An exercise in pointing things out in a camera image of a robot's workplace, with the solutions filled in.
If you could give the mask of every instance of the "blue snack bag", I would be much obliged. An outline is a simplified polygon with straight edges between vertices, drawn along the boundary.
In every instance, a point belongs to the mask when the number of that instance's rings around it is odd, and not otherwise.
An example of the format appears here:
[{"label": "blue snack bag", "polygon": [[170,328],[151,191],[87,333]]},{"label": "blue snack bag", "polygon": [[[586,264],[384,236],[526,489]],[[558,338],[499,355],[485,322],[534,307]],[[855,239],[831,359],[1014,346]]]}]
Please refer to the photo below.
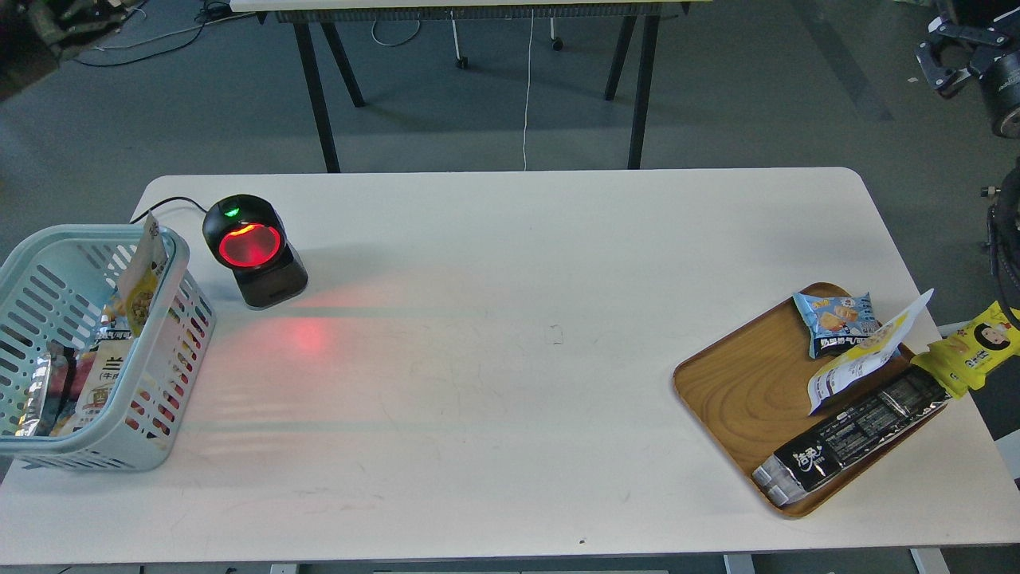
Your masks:
[{"label": "blue snack bag", "polygon": [[808,355],[839,355],[878,330],[871,295],[860,298],[815,298],[794,294],[794,304],[811,333]]}]

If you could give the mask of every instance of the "red scanner light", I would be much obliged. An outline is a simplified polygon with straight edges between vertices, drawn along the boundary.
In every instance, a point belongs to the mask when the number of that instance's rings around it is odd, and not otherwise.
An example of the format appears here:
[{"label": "red scanner light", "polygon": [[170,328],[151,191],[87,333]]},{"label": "red scanner light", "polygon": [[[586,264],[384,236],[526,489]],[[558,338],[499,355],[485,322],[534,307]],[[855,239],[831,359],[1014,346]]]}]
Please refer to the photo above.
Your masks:
[{"label": "red scanner light", "polygon": [[279,231],[262,223],[249,223],[223,234],[219,240],[219,255],[227,263],[244,268],[263,265],[283,244]]}]

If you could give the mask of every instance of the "black machine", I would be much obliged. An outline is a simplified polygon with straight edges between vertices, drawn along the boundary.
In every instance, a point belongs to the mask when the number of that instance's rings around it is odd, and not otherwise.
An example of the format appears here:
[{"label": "black machine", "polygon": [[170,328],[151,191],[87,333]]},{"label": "black machine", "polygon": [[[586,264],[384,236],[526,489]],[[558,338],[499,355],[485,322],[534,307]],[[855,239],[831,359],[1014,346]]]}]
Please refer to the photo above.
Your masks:
[{"label": "black machine", "polygon": [[[915,49],[928,85],[944,98],[955,96],[971,79],[981,89],[991,132],[1020,139],[1020,0],[939,1],[938,17],[928,25],[928,38]],[[969,61],[944,63],[948,50],[962,51]],[[999,303],[1010,323],[1020,309],[1020,158],[1001,188],[989,187],[988,252]]]},{"label": "black machine", "polygon": [[241,297],[254,309],[289,300],[308,283],[279,215],[261,197],[221,199],[206,213],[202,234],[216,260],[234,271]]}]

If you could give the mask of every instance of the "white cable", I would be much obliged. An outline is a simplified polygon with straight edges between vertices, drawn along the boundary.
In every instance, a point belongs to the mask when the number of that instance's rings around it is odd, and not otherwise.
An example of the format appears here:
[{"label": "white cable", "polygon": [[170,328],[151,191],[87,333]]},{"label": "white cable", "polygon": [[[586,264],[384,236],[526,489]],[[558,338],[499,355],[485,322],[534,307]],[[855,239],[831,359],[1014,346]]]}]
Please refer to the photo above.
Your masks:
[{"label": "white cable", "polygon": [[375,28],[379,23],[379,20],[375,20],[372,22],[372,40],[374,40],[375,43],[378,44],[379,46],[386,46],[387,48],[396,48],[397,46],[403,46],[404,44],[407,44],[411,40],[414,40],[414,37],[418,35],[418,32],[421,32],[421,20],[416,20],[416,21],[417,25],[414,27],[414,32],[407,38],[407,40],[401,40],[400,42],[395,42],[390,44],[379,40],[378,37],[375,36]]},{"label": "white cable", "polygon": [[524,133],[520,151],[524,156],[524,170],[527,170],[527,105],[531,100],[531,44],[534,40],[534,8],[531,8],[531,32],[527,37],[527,91],[524,93]]},{"label": "white cable", "polygon": [[[224,22],[224,21],[236,20],[236,19],[240,19],[240,18],[247,18],[247,17],[254,16],[254,15],[255,15],[254,12],[245,12],[243,14],[236,14],[236,15],[233,15],[233,16],[227,16],[225,18],[220,18],[218,20],[212,20],[210,22],[206,22],[205,25],[209,27],[209,25],[212,25],[214,23],[221,23],[221,22]],[[164,38],[169,38],[170,36],[177,36],[178,34],[185,34],[186,32],[195,32],[196,30],[198,30],[200,28],[202,28],[202,24],[193,25],[191,28],[186,28],[184,30],[177,30],[175,32],[167,32],[166,34],[163,34],[162,36],[157,36],[155,38],[149,38],[148,40],[142,40],[141,42],[136,42],[135,44],[125,44],[123,46],[93,46],[92,49],[93,50],[99,50],[100,52],[105,52],[106,50],[130,50],[132,48],[138,48],[139,46],[144,46],[146,44],[150,44],[150,43],[155,42],[157,40],[162,40]]]}]

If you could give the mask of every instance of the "robotic arm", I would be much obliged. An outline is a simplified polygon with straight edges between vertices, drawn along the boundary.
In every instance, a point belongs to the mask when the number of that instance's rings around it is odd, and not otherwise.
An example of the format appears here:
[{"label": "robotic arm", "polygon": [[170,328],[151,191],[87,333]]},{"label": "robotic arm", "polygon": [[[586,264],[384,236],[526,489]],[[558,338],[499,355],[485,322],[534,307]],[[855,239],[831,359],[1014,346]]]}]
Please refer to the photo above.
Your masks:
[{"label": "robotic arm", "polygon": [[[971,13],[961,15],[959,8]],[[949,99],[976,77],[991,132],[1020,139],[1020,1],[965,4],[947,0],[938,3],[938,11],[928,25],[927,40],[914,50],[928,86]],[[970,61],[960,67],[945,65],[941,55],[950,47],[962,48]],[[987,215],[991,275],[1003,312],[1020,327],[1012,313],[1020,309],[1020,158],[1002,187],[987,191],[993,197]]]}]

